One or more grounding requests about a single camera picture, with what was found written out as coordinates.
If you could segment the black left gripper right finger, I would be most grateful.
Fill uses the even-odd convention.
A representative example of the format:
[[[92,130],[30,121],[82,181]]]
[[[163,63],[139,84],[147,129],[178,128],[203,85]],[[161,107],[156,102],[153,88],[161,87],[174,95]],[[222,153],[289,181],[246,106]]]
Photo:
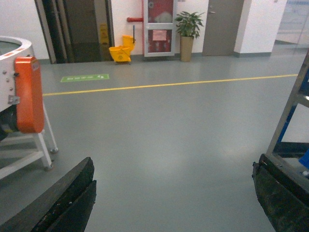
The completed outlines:
[[[309,230],[309,180],[279,156],[262,154],[253,163],[255,193],[277,232]]]

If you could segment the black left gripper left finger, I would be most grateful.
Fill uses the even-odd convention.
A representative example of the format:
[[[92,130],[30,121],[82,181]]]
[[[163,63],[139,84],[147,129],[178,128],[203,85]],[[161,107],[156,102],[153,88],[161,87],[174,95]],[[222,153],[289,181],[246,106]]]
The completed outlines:
[[[90,157],[0,226],[2,232],[83,232],[96,201]]]

